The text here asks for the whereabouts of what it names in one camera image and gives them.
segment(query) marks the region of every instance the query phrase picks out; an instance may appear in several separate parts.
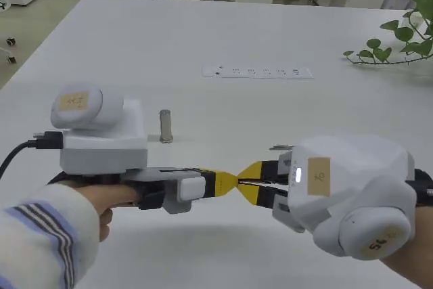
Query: chair wheel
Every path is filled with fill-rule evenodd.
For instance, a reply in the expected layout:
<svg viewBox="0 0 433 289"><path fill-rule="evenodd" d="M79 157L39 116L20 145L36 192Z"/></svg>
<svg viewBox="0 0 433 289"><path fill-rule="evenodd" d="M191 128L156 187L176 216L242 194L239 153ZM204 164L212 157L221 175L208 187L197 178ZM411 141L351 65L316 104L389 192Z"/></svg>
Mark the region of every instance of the chair wheel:
<svg viewBox="0 0 433 289"><path fill-rule="evenodd" d="M16 44L15 39L13 38L9 38L6 40L7 45L9 45L10 47L13 47Z"/></svg>

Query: plant stem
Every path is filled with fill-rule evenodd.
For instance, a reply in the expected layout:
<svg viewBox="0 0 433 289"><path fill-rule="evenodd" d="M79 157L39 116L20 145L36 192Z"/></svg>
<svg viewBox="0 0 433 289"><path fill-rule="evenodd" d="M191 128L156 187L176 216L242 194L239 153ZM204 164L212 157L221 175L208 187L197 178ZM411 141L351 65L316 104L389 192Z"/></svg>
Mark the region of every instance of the plant stem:
<svg viewBox="0 0 433 289"><path fill-rule="evenodd" d="M423 39L423 40L427 40L424 36L423 36L423 34L421 34L419 31L418 31L418 29L415 27L415 25L413 25L412 24L412 21L411 21L411 16L409 16L409 25L411 26L411 28L413 28L414 29L414 31Z"/></svg>
<svg viewBox="0 0 433 289"><path fill-rule="evenodd" d="M389 66L392 64L410 64L411 62L415 62L415 61L420 61L420 60L427 60L429 58L433 57L433 53L426 56L426 57L421 57L418 59L413 59L413 60L405 60L405 61L398 61L398 62L389 62L388 60L386 60L386 62L365 62L365 61L361 61L361 62L353 62L352 60L350 60L349 58L347 58L350 62L352 62L353 64L372 64L372 65L385 65L385 66Z"/></svg>

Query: small metal object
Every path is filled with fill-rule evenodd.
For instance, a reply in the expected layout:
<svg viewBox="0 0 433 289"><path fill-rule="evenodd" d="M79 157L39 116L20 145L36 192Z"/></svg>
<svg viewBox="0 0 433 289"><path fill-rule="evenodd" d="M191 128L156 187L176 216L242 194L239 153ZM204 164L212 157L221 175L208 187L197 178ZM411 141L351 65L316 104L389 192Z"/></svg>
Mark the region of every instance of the small metal object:
<svg viewBox="0 0 433 289"><path fill-rule="evenodd" d="M38 139L38 138L43 138L44 133L43 132L36 132L33 133L33 138Z"/></svg>
<svg viewBox="0 0 433 289"><path fill-rule="evenodd" d="M170 110L160 111L161 136L162 143L172 143L173 134L171 133L171 113Z"/></svg>
<svg viewBox="0 0 433 289"><path fill-rule="evenodd" d="M293 150L293 146L292 145L276 145L273 146L271 148L269 148L269 150Z"/></svg>

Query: green plant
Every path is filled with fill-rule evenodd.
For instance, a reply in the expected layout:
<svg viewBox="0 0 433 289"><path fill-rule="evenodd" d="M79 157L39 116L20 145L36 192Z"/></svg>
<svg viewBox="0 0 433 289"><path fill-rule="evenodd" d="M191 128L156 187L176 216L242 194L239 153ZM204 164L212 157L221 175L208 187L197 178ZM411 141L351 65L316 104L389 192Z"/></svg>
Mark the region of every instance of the green plant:
<svg viewBox="0 0 433 289"><path fill-rule="evenodd" d="M393 20L382 24L380 28L390 30L395 37L402 41L405 45L400 50L406 55L415 54L415 57L403 61L389 61L393 49L387 47L382 49L382 42L379 39L370 39L367 41L367 49L354 54L354 51L345 51L343 55L353 64L408 64L414 61L425 60L433 57L433 0L414 0L417 6L415 10L407 12L403 17L408 20L408 27L398 27L399 21ZM416 15L422 22L420 25L426 24L426 29L419 30L419 25L413 22L413 16Z"/></svg>

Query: blue stripe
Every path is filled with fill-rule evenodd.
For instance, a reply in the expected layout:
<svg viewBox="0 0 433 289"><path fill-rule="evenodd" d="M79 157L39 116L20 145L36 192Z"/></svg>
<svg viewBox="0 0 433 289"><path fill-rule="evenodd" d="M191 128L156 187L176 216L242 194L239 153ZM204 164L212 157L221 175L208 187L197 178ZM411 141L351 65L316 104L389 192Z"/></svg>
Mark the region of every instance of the blue stripe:
<svg viewBox="0 0 433 289"><path fill-rule="evenodd" d="M62 257L60 256L60 254L58 252L59 240L54 235L51 235L51 234L43 231L38 226L36 226L33 223L33 221L31 221L30 219L28 219L27 217L25 217L22 213L20 213L17 210L15 210L15 208L8 208L8 209L5 210L5 212L8 215L10 215L11 217L13 217L13 218L21 221L23 224L25 224L25 226L27 226L31 230L33 230L33 231L37 232L38 234L44 235L45 237L49 238L49 241L51 242L52 253L55 256L55 258L57 259L57 261L59 263L59 266L60 266L60 269L62 270L61 274L63 275L65 273L65 264L64 264L64 261L63 261ZM63 276L60 277L60 279L59 279L59 288L66 289L65 281L64 281Z"/></svg>
<svg viewBox="0 0 433 289"><path fill-rule="evenodd" d="M29 201L29 202L24 202L25 204L40 204L46 211L48 211L49 213L51 213L51 216L53 216L53 218L55 218L60 225L62 225L62 227L65 229L65 231L68 232L68 234L72 237L72 243L77 243L77 236L76 236L76 232L75 229L71 226L71 224L52 206L50 205L50 203L46 202L46 201L42 201L42 200L33 200L33 201ZM77 265L77 247L76 245L72 245L72 264L73 264L73 271L78 269L78 265Z"/></svg>
<svg viewBox="0 0 433 289"><path fill-rule="evenodd" d="M9 280L2 277L1 274L0 274L0 288L2 288L2 289L15 289L15 287L11 285Z"/></svg>
<svg viewBox="0 0 433 289"><path fill-rule="evenodd" d="M69 224L69 222L52 206L50 203L41 200L33 200L24 202L24 204L36 204L39 203L45 210L47 210L51 215L62 225L62 227L71 235L72 239L76 239L76 232L74 228Z"/></svg>

